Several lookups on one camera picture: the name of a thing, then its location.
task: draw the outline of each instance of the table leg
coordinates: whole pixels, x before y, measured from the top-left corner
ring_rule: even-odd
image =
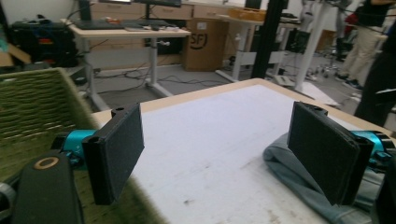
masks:
[[[226,74],[220,70],[216,71],[217,74],[229,79],[232,82],[239,81],[239,73],[241,71],[242,57],[245,53],[245,45],[246,45],[247,38],[248,38],[248,28],[249,28],[249,25],[242,25],[241,39],[239,40],[238,49],[237,49],[236,55],[235,55],[235,63],[233,65],[232,76],[230,77],[228,74]]]
[[[82,39],[82,48],[84,50],[84,61],[88,63],[87,54],[90,52],[90,43],[86,38]],[[93,71],[92,66],[90,64],[85,65],[85,74],[88,78],[88,96],[91,98],[96,107],[100,110],[108,110],[110,107],[106,104],[106,102],[97,94],[95,85],[93,83]]]
[[[150,43],[150,78],[146,79],[147,85],[158,91],[160,95],[168,97],[173,96],[173,94],[166,90],[158,83],[158,73],[157,73],[157,54],[158,54],[158,43],[157,38],[152,37]]]
[[[303,61],[301,62],[301,67],[299,73],[296,78],[295,90],[302,91],[303,90],[303,82],[308,72],[309,65],[312,62],[312,57],[315,53],[315,48],[317,47],[318,41],[321,36],[321,32],[324,27],[324,23],[326,22],[327,15],[329,14],[332,5],[328,3],[321,3],[321,7],[318,11],[318,14],[314,18],[314,30],[309,36],[308,45],[306,47]]]
[[[283,34],[282,42],[280,43],[280,46],[279,46],[279,50],[281,50],[281,51],[284,51],[286,49],[286,45],[288,44],[288,39],[289,39],[289,34],[290,34],[290,28],[285,27],[283,29],[285,29],[285,31],[284,31],[285,34]],[[275,64],[273,76],[278,75],[281,64],[282,63]]]

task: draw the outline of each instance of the white wall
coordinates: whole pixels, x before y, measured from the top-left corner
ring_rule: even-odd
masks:
[[[52,21],[66,18],[72,11],[75,0],[0,0],[6,12],[8,23],[21,21],[23,19],[32,20],[37,14],[42,14]],[[349,9],[354,10],[360,0],[354,0]],[[267,9],[269,0],[262,0],[262,9]],[[229,3],[235,3],[239,6],[245,5],[245,0],[229,0]],[[289,0],[288,9],[284,12],[292,13],[300,17],[303,6],[301,0]],[[324,29],[335,31],[335,14],[336,8],[332,8],[328,15]]]
[[[23,19],[36,19],[41,14],[52,21],[66,18],[72,9],[74,0],[0,0],[7,21],[12,24]]]

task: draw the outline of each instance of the pants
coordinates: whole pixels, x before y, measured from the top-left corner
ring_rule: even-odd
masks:
[[[361,86],[364,86],[363,78],[358,77],[361,69],[372,59],[375,55],[375,45],[377,43],[378,32],[358,27],[358,37],[353,46],[352,51],[346,56],[344,61],[343,69],[341,70],[341,76],[348,76],[349,80],[357,79]]]
[[[330,223],[372,223],[370,212],[382,183],[382,175],[366,170],[354,204],[331,206],[318,184],[290,151],[287,140],[288,134],[283,134],[262,154],[265,163],[283,184]]]
[[[364,85],[361,102],[355,116],[378,126],[384,126],[394,103],[378,105],[375,93],[386,89],[396,89],[396,55],[382,52],[375,59]]]

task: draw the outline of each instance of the wicker basket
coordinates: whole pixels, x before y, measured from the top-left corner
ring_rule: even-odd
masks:
[[[97,127],[63,69],[0,75],[0,181],[49,150],[57,133]],[[94,204],[88,172],[75,180],[86,223],[162,223],[133,179],[111,206]]]

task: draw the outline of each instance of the concrete floor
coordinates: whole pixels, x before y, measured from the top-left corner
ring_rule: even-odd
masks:
[[[285,77],[289,77],[291,80],[295,79],[302,58],[301,54],[293,52],[289,52],[286,55],[282,63],[282,68],[285,69]],[[315,55],[310,66],[310,71],[315,72],[319,66],[329,62],[330,59],[322,55]],[[342,63],[335,62],[334,64],[340,68],[342,67]],[[366,69],[363,69],[362,74],[364,77],[367,76],[369,67],[370,64],[367,65]],[[222,70],[231,74],[232,68],[230,65],[226,64]],[[343,86],[342,82],[335,80],[333,73],[334,71],[330,72],[328,77],[319,73],[316,74],[315,81],[310,79],[306,79],[305,81],[312,83],[338,103],[336,108],[353,114],[359,103],[359,97],[357,98],[354,96],[355,93],[359,92]],[[239,79],[249,79],[250,75],[251,66],[244,66],[241,68]],[[123,69],[102,71],[95,78],[94,85],[108,106],[114,108],[161,98],[154,90],[146,87],[144,79],[148,76],[149,70],[146,68],[139,70]],[[160,66],[158,68],[158,76],[160,84],[174,95],[230,83],[230,81],[219,76],[215,72],[186,72],[179,64]],[[396,117],[394,114],[389,115],[389,120],[385,127],[396,131]]]

